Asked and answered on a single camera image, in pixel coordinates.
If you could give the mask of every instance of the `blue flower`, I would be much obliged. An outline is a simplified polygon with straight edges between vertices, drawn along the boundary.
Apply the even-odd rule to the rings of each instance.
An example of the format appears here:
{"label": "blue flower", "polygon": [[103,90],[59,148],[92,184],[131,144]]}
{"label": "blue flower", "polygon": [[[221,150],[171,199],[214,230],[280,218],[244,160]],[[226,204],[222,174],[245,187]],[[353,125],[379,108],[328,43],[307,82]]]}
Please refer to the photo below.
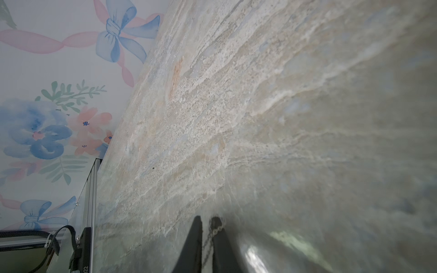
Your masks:
{"label": "blue flower", "polygon": [[64,217],[51,217],[57,214],[64,214],[76,206],[76,197],[73,196],[62,206],[52,210],[51,212],[44,212],[52,205],[50,201],[44,200],[27,200],[21,203],[20,210],[26,215],[24,217],[24,224],[20,229],[41,230],[40,224],[45,225],[66,225],[68,220]]}
{"label": "blue flower", "polygon": [[99,147],[96,148],[96,151],[100,152],[100,154],[99,154],[100,159],[103,159],[103,157],[106,154],[106,150],[108,150],[108,144],[106,144],[106,143],[103,143],[102,145],[100,145]]}
{"label": "blue flower", "polygon": [[0,107],[0,125],[16,143],[3,149],[7,156],[25,158],[33,155],[54,159],[64,153],[59,140],[72,131],[66,127],[65,114],[56,111],[53,103],[14,100]]}
{"label": "blue flower", "polygon": [[135,17],[136,8],[129,0],[106,0],[109,18],[106,21],[106,31],[97,38],[96,54],[109,62],[117,62],[120,58],[120,45],[137,56],[143,63],[146,60],[144,48],[132,39],[121,37],[121,32],[142,37],[155,38],[160,25],[160,16],[147,24],[135,28],[125,26]]}

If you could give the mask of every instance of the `green leaves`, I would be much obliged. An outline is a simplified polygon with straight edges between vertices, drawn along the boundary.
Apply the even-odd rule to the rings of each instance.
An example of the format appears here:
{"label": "green leaves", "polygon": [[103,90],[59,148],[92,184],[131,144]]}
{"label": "green leaves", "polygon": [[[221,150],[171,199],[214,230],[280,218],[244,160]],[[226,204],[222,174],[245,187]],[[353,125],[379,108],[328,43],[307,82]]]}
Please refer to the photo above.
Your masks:
{"label": "green leaves", "polygon": [[41,93],[43,96],[45,96],[49,100],[53,101],[52,96],[48,93],[48,91],[46,89],[41,90]]}
{"label": "green leaves", "polygon": [[68,174],[64,174],[64,179],[65,179],[65,182],[67,183],[67,185],[70,185],[70,182],[71,182],[71,177],[68,175]]}
{"label": "green leaves", "polygon": [[58,88],[58,82],[54,81],[54,82],[52,83],[52,91],[53,91],[53,95],[55,95],[56,88]]}
{"label": "green leaves", "polygon": [[71,107],[71,106],[70,106],[70,108],[71,108],[73,111],[75,111],[76,113],[80,113],[80,110],[79,110],[79,109],[74,108],[74,107]]}
{"label": "green leaves", "polygon": [[80,160],[64,160],[63,163],[65,164],[86,164],[87,161],[80,161]]}
{"label": "green leaves", "polygon": [[61,178],[62,175],[63,175],[63,173],[58,174],[55,178],[53,178],[52,183],[58,181],[59,178]]}
{"label": "green leaves", "polygon": [[54,169],[56,169],[56,167],[59,166],[60,164],[61,164],[61,163],[55,163],[55,164],[53,164],[53,165],[50,165],[50,166],[48,166],[48,167],[45,167],[45,168],[43,168],[43,169],[41,169],[41,170],[39,171],[39,174],[44,174],[44,173],[51,172],[51,171],[53,171]]}
{"label": "green leaves", "polygon": [[[41,94],[47,99],[55,102],[56,105],[58,105],[64,111],[73,110],[76,113],[80,113],[80,109],[74,106],[75,104],[88,104],[85,101],[86,97],[84,95],[88,95],[90,99],[93,99],[93,95],[100,95],[100,92],[106,92],[106,90],[103,90],[105,85],[100,88],[99,86],[89,88],[89,86],[85,86],[85,80],[82,80],[81,84],[76,84],[76,88],[79,91],[78,93],[71,92],[71,86],[71,84],[65,86],[64,83],[58,85],[58,82],[54,81],[52,82],[52,94],[50,94],[46,89],[41,90]],[[35,98],[35,101],[39,100],[41,100],[41,96]]]}
{"label": "green leaves", "polygon": [[69,165],[69,166],[65,166],[64,168],[66,168],[66,169],[81,169],[81,168],[85,168],[85,166]]}
{"label": "green leaves", "polygon": [[57,173],[59,173],[60,170],[62,170],[61,167],[57,168],[56,170],[54,170],[53,172],[51,172],[51,173],[46,177],[46,179],[50,179],[50,178],[54,177]]}
{"label": "green leaves", "polygon": [[88,161],[86,159],[88,159],[88,157],[86,156],[64,155],[53,160],[47,160],[50,162],[50,165],[41,169],[39,173],[49,173],[46,176],[46,179],[52,179],[52,183],[58,181],[59,179],[61,179],[61,177],[63,177],[65,183],[67,183],[67,185],[70,185],[71,176],[69,176],[67,173],[83,172],[80,169],[85,168],[85,166],[82,166],[81,164],[87,164]]}

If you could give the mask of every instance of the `painted flower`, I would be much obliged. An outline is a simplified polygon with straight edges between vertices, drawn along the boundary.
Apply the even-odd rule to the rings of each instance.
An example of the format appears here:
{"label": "painted flower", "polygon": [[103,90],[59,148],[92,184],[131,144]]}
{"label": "painted flower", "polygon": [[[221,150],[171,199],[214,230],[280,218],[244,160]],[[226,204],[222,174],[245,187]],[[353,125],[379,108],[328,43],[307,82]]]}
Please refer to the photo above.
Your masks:
{"label": "painted flower", "polygon": [[10,100],[0,106],[0,126],[15,144],[3,152],[7,156],[53,159],[64,153],[59,140],[71,136],[65,126],[65,114],[56,110],[52,102]]}
{"label": "painted flower", "polygon": [[[9,200],[15,202],[14,206],[10,207],[17,209],[18,201]],[[20,210],[26,215],[24,217],[24,222],[16,223],[12,226],[4,228],[3,230],[13,230],[17,227],[19,229],[26,230],[42,230],[42,225],[48,229],[54,228],[53,225],[66,225],[68,224],[68,219],[64,217],[55,217],[57,215],[62,215],[76,206],[76,197],[73,196],[66,203],[59,207],[52,209],[49,212],[45,212],[52,203],[45,200],[27,200],[20,204]]]}
{"label": "painted flower", "polygon": [[38,173],[43,164],[43,160],[37,160],[36,162],[17,161],[9,164],[12,168],[6,169],[0,172],[5,177],[0,178],[0,186],[2,186],[6,180],[8,181],[20,181],[24,176],[29,176],[33,173]]}
{"label": "painted flower", "polygon": [[103,157],[106,154],[106,151],[108,150],[108,144],[103,143],[102,145],[100,145],[99,147],[96,148],[97,151],[99,151],[99,155],[98,157],[100,159],[103,159]]}
{"label": "painted flower", "polygon": [[103,141],[109,144],[111,142],[111,139],[112,139],[112,132],[110,130],[106,130],[106,137]]}
{"label": "painted flower", "polygon": [[100,139],[91,138],[86,131],[80,131],[77,133],[77,138],[70,139],[70,143],[77,147],[74,151],[75,156],[82,155],[84,152],[96,156],[99,154],[96,148],[102,145],[103,142]]}
{"label": "painted flower", "polygon": [[132,38],[143,37],[154,39],[160,25],[160,16],[135,28],[126,25],[135,17],[136,8],[130,0],[106,0],[109,18],[106,20],[106,31],[97,37],[96,54],[109,62],[117,62],[120,58],[120,44],[132,52],[142,63],[146,60],[144,48],[133,39],[123,37],[123,32]]}
{"label": "painted flower", "polygon": [[73,131],[90,132],[91,134],[98,134],[102,132],[100,126],[109,124],[112,119],[110,113],[97,114],[97,108],[93,107],[88,109],[85,106],[76,117],[70,117],[68,119],[68,126]]}

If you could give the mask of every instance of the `wall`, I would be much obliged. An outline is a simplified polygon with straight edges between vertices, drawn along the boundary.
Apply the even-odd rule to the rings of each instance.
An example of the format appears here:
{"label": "wall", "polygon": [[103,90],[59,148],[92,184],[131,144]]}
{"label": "wall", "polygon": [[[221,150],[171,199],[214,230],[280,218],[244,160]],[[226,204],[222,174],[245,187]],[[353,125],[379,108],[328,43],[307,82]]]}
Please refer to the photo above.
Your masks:
{"label": "wall", "polygon": [[197,214],[249,272],[433,272],[436,12],[172,2],[100,169],[96,272],[171,272]]}
{"label": "wall", "polygon": [[0,0],[0,230],[68,223],[167,6]]}

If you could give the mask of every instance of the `pink flower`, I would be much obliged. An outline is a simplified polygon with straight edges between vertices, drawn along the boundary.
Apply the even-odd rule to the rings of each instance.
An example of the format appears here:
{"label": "pink flower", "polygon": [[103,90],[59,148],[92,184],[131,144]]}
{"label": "pink flower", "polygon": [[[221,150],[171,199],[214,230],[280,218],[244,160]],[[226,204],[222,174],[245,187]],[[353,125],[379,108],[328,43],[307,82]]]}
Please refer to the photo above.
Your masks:
{"label": "pink flower", "polygon": [[110,113],[96,115],[96,113],[97,108],[88,109],[88,106],[85,106],[77,117],[70,117],[68,119],[68,127],[73,131],[84,131],[91,134],[101,133],[102,129],[100,129],[100,126],[109,124],[112,115]]}
{"label": "pink flower", "polygon": [[42,168],[43,160],[36,162],[17,161],[9,164],[11,167],[17,168],[17,171],[7,176],[8,181],[20,181],[25,175],[29,176],[33,173],[38,173]]}
{"label": "pink flower", "polygon": [[92,156],[98,155],[100,152],[96,148],[103,144],[100,139],[89,137],[86,131],[77,133],[77,138],[70,138],[70,143],[77,147],[74,151],[75,156],[82,155],[84,152]]}
{"label": "pink flower", "polygon": [[103,140],[104,142],[106,142],[107,144],[109,144],[111,142],[112,139],[112,133],[110,130],[106,130],[106,137]]}

